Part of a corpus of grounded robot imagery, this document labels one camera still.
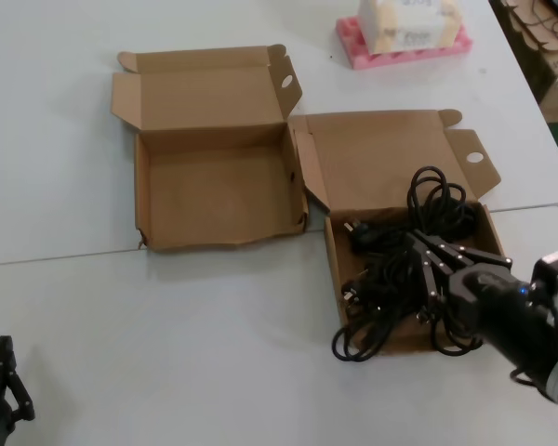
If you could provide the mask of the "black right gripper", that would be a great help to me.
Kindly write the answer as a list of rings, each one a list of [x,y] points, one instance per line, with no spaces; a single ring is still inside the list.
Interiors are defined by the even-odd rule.
[[[538,326],[539,315],[526,305],[530,285],[511,274],[509,257],[419,230],[405,235],[405,246],[426,302],[438,302],[445,286],[445,314],[463,328]]]

